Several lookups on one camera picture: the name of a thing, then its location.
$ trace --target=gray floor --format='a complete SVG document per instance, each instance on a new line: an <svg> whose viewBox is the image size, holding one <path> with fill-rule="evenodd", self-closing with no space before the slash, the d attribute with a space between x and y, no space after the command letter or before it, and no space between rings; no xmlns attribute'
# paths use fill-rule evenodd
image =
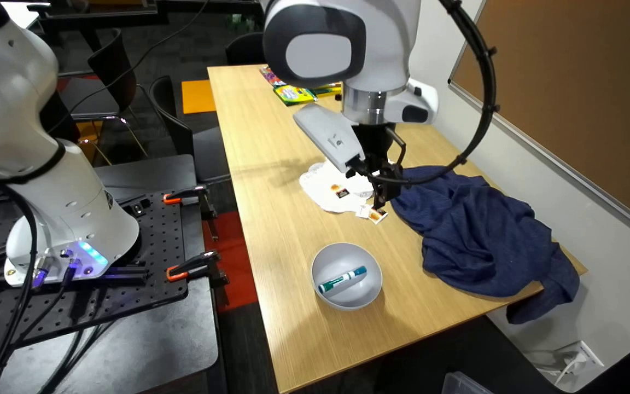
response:
<svg viewBox="0 0 630 394"><path fill-rule="evenodd" d="M223 49L240 35L229 15L171 15L171 26L125 30L125 44L131 60L172 30L182 30L175 40L158 46L139 66L139 82L152 86L158 78L171 74L175 86L182 79L205 79L209 66L225 65ZM66 35L66 46L57 49L62 69L79 69L85 46L79 35ZM145 97L134 104L134 130L152 156L171 156L167 131L152 113ZM214 116L184 116L190 128L213 128ZM125 136L107 136L106 150L114 160L139 160L136 147ZM229 394L272 394L276 379L263 330L259 304L222 315L223 367ZM388 394L388 392L440 392L445 374L461 371L494 392L553 392L553 388L532 371L512 344L487 322L477 321L447 336L437 336L417 346L394 353L386 360L354 369L339 376L315 384L305 394ZM154 390L164 392L210 392L205 376L186 376Z"/></svg>

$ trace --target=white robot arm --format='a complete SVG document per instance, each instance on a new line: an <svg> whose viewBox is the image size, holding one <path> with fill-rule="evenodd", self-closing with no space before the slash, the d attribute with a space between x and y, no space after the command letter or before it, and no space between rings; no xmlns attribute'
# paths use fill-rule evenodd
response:
<svg viewBox="0 0 630 394"><path fill-rule="evenodd" d="M486 97L480 130L468 150L447 166L461 165L484 139L494 106L493 50L486 49L460 0L440 0L477 56ZM309 106L295 114L300 130L341 174L367 176L377 206L396 198L404 142L396 124L429 124L433 108L410 86L408 60L417 35L420 0L273 0L264 20L264 57L294 86L343 82L341 114ZM390 165L391 142L403 147Z"/></svg>
<svg viewBox="0 0 630 394"><path fill-rule="evenodd" d="M53 140L40 113L55 92L57 61L32 34L0 7L0 182L17 194L38 222L40 282L102 277L140 236L140 227L102 188L73 142ZM19 219L7 242L4 279L19 288L29 270L30 230Z"/></svg>

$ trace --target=wooden table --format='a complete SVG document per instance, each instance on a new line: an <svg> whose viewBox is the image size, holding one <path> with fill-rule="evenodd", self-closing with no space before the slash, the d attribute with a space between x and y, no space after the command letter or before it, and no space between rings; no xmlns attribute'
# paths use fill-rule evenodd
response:
<svg viewBox="0 0 630 394"><path fill-rule="evenodd" d="M422 271L422 240L390 208L382 224L329 214L297 177L321 163L315 146L260 78L260 66L210 69L210 84L259 289L280 392L292 392L388 355L440 330L541 291L514 299L457 291ZM447 165L456 150L429 125L401 125L408 166ZM318 300L312 256L331 244L356 244L382 268L380 299L354 314Z"/></svg>

